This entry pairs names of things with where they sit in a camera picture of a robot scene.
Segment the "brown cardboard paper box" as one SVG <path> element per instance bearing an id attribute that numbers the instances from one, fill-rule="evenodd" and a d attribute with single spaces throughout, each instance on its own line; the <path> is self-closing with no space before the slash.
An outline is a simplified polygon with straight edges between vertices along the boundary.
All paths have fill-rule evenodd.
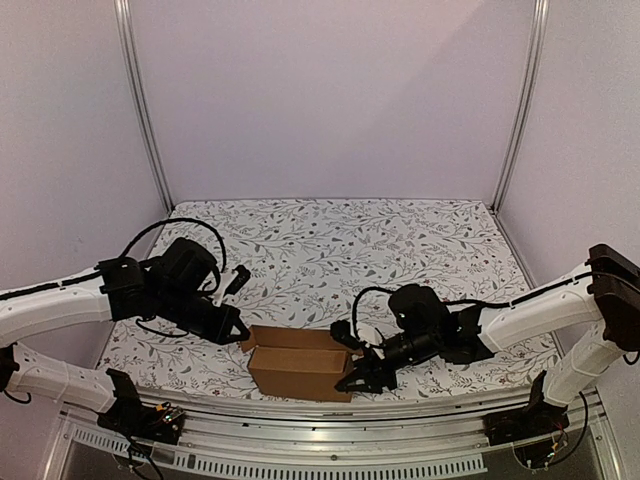
<path id="1" fill-rule="evenodd" d="M 249 353 L 248 371 L 265 396 L 292 400 L 349 403 L 351 393 L 336 384 L 353 370 L 361 354 L 333 340 L 323 329 L 254 325 L 239 343 Z"/>

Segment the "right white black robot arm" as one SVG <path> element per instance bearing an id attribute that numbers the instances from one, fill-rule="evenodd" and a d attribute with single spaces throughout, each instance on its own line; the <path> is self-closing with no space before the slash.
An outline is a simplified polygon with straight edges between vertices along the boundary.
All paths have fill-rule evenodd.
<path id="1" fill-rule="evenodd" d="M 381 393 L 397 386 L 396 373 L 439 357 L 469 365 L 516 343 L 571 325 L 593 327 L 542 380 L 541 395 L 517 415 L 517 427 L 537 436 L 552 424 L 555 407 L 577 394 L 623 355 L 639 349 L 639 267 L 606 244 L 554 282 L 499 303 L 443 301 L 428 286 L 409 284 L 388 293 L 400 331 L 382 339 L 365 334 L 357 319 L 336 321 L 332 338 L 362 352 L 335 386 L 341 393 Z"/>

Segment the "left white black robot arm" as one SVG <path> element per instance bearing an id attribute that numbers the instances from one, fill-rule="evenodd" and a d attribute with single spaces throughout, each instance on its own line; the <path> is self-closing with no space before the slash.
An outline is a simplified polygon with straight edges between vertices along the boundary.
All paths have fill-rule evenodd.
<path id="1" fill-rule="evenodd" d="M 109 414 L 126 433 L 141 433 L 149 415 L 128 374 L 43 356 L 23 339 L 80 324 L 160 318 L 213 344 L 245 341 L 250 332 L 239 309 L 224 300 L 249 278 L 245 266 L 226 271 L 206 248 L 179 238 L 160 256 L 143 261 L 121 256 L 70 278 L 6 291 L 1 295 L 1 389 Z"/>

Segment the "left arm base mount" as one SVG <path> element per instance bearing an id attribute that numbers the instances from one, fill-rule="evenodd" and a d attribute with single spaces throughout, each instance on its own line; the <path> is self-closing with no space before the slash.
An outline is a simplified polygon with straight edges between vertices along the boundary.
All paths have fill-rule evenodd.
<path id="1" fill-rule="evenodd" d="M 185 410 L 170 402 L 147 406 L 140 399 L 121 398 L 98 414 L 97 425 L 124 437 L 177 445 L 185 419 Z"/>

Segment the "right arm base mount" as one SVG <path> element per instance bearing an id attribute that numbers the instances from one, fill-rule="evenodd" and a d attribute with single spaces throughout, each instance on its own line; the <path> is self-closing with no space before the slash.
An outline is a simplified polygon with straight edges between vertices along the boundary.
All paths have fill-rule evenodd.
<path id="1" fill-rule="evenodd" d="M 489 413 L 482 417 L 483 432 L 491 446 L 547 435 L 569 426 L 567 407 L 545 402 Z"/>

